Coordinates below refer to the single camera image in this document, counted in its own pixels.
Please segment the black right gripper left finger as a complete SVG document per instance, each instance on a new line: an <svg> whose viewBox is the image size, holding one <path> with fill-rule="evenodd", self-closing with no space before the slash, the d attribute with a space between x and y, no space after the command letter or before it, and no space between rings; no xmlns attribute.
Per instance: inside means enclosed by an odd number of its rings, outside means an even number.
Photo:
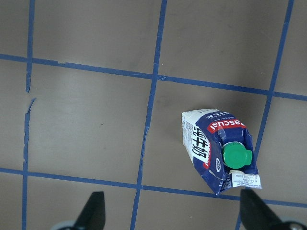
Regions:
<svg viewBox="0 0 307 230"><path fill-rule="evenodd" d="M74 230L103 230L106 223L104 192L93 192L73 225Z"/></svg>

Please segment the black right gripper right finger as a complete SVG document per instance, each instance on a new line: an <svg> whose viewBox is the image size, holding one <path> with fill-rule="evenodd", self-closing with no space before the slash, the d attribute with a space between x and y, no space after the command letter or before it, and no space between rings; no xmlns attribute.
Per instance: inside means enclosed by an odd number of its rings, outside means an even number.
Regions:
<svg viewBox="0 0 307 230"><path fill-rule="evenodd" d="M240 191L241 221L247 230L275 230L281 219L251 189Z"/></svg>

